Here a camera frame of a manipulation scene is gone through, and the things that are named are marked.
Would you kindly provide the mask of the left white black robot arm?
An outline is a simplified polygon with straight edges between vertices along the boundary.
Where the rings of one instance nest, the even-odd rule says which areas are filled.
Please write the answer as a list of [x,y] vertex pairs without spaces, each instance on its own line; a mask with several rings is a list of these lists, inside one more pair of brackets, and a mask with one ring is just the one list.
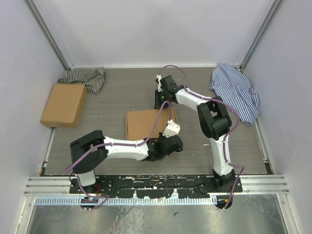
[[72,171],[86,193],[97,190],[95,168],[106,159],[134,159],[137,161],[158,161],[174,152],[183,150],[183,142],[178,135],[145,138],[137,141],[118,140],[103,135],[101,130],[70,143],[72,164],[66,171]]

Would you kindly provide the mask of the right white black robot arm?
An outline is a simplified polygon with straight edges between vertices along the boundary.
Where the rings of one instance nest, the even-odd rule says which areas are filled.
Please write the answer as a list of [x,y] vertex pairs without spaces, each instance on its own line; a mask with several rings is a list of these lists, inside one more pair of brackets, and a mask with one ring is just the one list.
[[226,192],[235,181],[231,164],[228,138],[232,120],[226,106],[219,97],[206,97],[191,89],[178,86],[171,76],[156,77],[155,108],[168,101],[185,105],[198,114],[200,128],[212,147],[214,186],[219,192]]

